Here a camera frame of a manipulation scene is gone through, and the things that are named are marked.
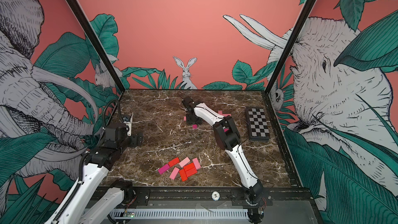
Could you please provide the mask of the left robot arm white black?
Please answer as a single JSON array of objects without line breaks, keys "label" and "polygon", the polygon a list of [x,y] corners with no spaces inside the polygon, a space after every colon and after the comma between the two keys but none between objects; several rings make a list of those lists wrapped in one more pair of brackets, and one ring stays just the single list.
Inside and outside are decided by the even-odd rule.
[{"label": "left robot arm white black", "polygon": [[129,122],[111,123],[104,130],[102,144],[86,153],[80,163],[78,178],[60,206],[46,221],[48,224],[100,224],[118,205],[130,206],[137,193],[133,184],[118,179],[87,212],[90,199],[114,164],[127,148],[142,145],[142,133],[132,133]]}]

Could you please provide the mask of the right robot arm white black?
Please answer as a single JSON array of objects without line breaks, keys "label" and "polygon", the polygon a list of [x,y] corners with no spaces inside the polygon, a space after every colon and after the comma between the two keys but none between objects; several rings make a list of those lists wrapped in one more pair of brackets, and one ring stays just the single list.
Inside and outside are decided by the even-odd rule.
[{"label": "right robot arm white black", "polygon": [[271,204],[269,190],[263,186],[263,181],[254,173],[244,154],[243,142],[234,119],[217,113],[204,102],[195,101],[189,96],[182,99],[182,104],[186,109],[188,122],[196,124],[205,121],[212,126],[217,145],[226,152],[237,170],[245,201],[250,206],[258,207]]}]

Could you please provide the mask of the red block upper left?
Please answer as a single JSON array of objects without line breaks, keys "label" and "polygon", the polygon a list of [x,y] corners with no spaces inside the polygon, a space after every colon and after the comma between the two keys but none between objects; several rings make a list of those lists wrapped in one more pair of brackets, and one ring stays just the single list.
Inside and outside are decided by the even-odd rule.
[{"label": "red block upper left", "polygon": [[173,166],[179,164],[179,162],[180,162],[180,159],[179,159],[178,157],[176,157],[176,158],[174,158],[173,160],[171,160],[171,161],[168,163],[168,165],[169,165],[169,167],[171,168],[171,167],[173,167]]}]

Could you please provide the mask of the light pink block middle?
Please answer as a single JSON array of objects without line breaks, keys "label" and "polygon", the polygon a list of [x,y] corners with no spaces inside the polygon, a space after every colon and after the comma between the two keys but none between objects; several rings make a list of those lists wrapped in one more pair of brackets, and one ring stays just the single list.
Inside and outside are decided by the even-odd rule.
[{"label": "light pink block middle", "polygon": [[182,160],[179,162],[179,166],[180,166],[181,168],[183,168],[184,166],[188,165],[189,163],[190,163],[190,159],[189,159],[188,157],[186,157],[186,158],[182,159]]}]

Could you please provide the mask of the red block large center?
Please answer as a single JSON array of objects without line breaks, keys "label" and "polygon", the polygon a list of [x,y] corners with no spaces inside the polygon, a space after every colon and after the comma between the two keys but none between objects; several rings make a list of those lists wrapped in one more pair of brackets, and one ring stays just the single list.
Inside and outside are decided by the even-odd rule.
[{"label": "red block large center", "polygon": [[187,177],[190,177],[198,172],[198,169],[193,162],[184,166],[183,170],[185,171]]}]

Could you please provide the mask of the red block bottom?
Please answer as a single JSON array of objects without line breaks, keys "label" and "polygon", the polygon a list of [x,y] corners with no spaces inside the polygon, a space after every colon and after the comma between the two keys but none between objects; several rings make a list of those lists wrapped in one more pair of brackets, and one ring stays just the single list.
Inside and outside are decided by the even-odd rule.
[{"label": "red block bottom", "polygon": [[179,175],[180,175],[181,181],[186,181],[188,179],[186,171],[184,169],[179,170]]}]

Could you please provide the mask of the black white checkerboard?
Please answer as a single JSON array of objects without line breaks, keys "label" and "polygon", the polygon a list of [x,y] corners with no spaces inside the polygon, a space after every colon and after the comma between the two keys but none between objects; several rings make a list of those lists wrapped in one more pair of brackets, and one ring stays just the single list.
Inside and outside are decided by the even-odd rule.
[{"label": "black white checkerboard", "polygon": [[250,141],[268,142],[271,138],[265,109],[249,106],[245,108],[247,131]]}]

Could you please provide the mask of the black front rail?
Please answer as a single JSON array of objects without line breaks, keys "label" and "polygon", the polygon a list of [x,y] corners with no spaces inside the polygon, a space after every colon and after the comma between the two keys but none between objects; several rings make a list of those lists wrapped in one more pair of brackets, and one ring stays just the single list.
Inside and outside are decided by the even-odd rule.
[{"label": "black front rail", "polygon": [[261,200],[256,205],[247,203],[242,187],[153,187],[153,186],[135,186],[135,201],[130,205],[132,208],[138,206],[149,206],[155,201],[161,203],[174,201],[196,201],[204,203],[215,203],[213,192],[220,194],[219,202],[231,203],[233,206],[242,206],[244,208],[261,207],[263,205],[272,206],[276,202],[285,201],[304,201],[311,206],[316,206],[312,193],[308,188],[278,188],[266,187],[263,190]]}]

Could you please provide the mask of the black left frame post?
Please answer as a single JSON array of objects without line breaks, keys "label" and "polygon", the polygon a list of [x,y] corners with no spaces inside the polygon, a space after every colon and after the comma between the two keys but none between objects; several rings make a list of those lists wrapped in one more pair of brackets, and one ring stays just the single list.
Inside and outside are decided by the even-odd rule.
[{"label": "black left frame post", "polygon": [[72,10],[73,14],[75,15],[76,19],[78,20],[80,26],[84,30],[85,34],[87,35],[90,43],[93,45],[96,53],[103,61],[105,67],[107,68],[110,76],[114,80],[117,89],[120,90],[121,94],[125,92],[125,87],[122,84],[119,76],[117,75],[113,64],[108,59],[107,53],[105,52],[104,47],[102,46],[98,36],[96,35],[91,23],[89,22],[86,14],[84,13],[80,3],[78,0],[66,0],[67,4],[69,5],[70,9]]}]

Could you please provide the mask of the black frame post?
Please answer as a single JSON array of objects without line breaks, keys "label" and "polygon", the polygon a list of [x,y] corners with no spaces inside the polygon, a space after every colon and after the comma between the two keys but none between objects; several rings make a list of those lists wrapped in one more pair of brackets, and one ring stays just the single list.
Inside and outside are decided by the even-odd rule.
[{"label": "black frame post", "polygon": [[300,15],[299,15],[294,27],[293,27],[293,30],[291,32],[291,35],[290,35],[288,41],[287,41],[287,44],[286,44],[285,48],[283,49],[283,52],[276,64],[276,67],[271,76],[271,79],[268,81],[268,85],[265,89],[265,94],[269,94],[271,92],[271,89],[272,89],[275,81],[278,78],[278,74],[281,72],[287,58],[289,57],[289,54],[293,49],[293,46],[298,38],[298,35],[303,30],[305,22],[306,22],[307,18],[309,17],[316,1],[317,0],[306,0],[304,2],[304,6],[300,12]]},{"label": "black frame post", "polygon": [[90,43],[93,45],[96,53],[103,61],[105,67],[107,68],[110,76],[114,80],[117,89],[120,90],[121,94],[125,92],[125,87],[122,84],[119,76],[117,75],[113,64],[108,59],[107,53],[105,52],[104,47],[102,46],[98,36],[96,35],[91,23],[89,22],[86,14],[84,13],[80,3],[78,0],[66,0],[67,4],[69,5],[70,9],[72,10],[73,14],[75,15],[76,19],[78,20],[80,26],[84,30],[85,34],[87,35]]}]

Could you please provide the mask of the black right frame post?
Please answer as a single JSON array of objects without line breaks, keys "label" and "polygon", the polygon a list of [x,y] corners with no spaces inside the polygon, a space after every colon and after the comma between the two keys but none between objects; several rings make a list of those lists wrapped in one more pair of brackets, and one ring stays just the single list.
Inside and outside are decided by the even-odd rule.
[{"label": "black right frame post", "polygon": [[271,76],[271,79],[268,81],[268,85],[265,89],[265,94],[269,94],[271,92],[271,89],[272,89],[275,81],[278,78],[278,74],[281,72],[287,58],[289,57],[289,54],[293,49],[293,46],[298,38],[298,35],[303,30],[305,22],[306,22],[307,18],[309,17],[316,1],[317,0],[306,0],[304,2],[304,6],[300,12],[300,15],[299,15],[294,27],[293,27],[293,30],[291,32],[291,35],[290,35],[288,41],[287,41],[287,44],[286,44],[285,48],[283,49],[283,52],[276,64],[276,67]]}]

